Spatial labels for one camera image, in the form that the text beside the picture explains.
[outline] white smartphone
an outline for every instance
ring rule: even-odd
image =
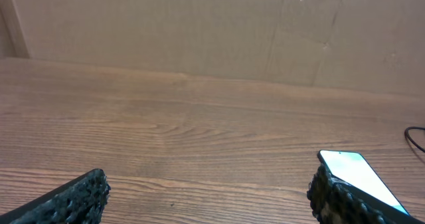
[[[335,177],[409,215],[361,154],[321,150],[318,156]]]

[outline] brown wooden surface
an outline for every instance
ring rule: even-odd
[[[361,152],[425,220],[414,96],[0,60],[0,213],[92,168],[105,223],[315,223],[320,149]],[[421,133],[414,136],[425,143]]]

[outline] cable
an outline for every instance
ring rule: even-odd
[[[423,148],[423,147],[421,147],[421,146],[419,146],[413,139],[412,139],[412,137],[410,137],[410,134],[409,134],[409,130],[424,130],[425,131],[425,128],[421,128],[421,127],[408,127],[405,131],[404,131],[404,137],[406,138],[406,139],[409,139],[411,142],[412,142],[412,144],[413,145],[415,145],[417,148],[419,148],[419,150],[420,151],[422,151],[422,152],[425,152],[425,149]]]

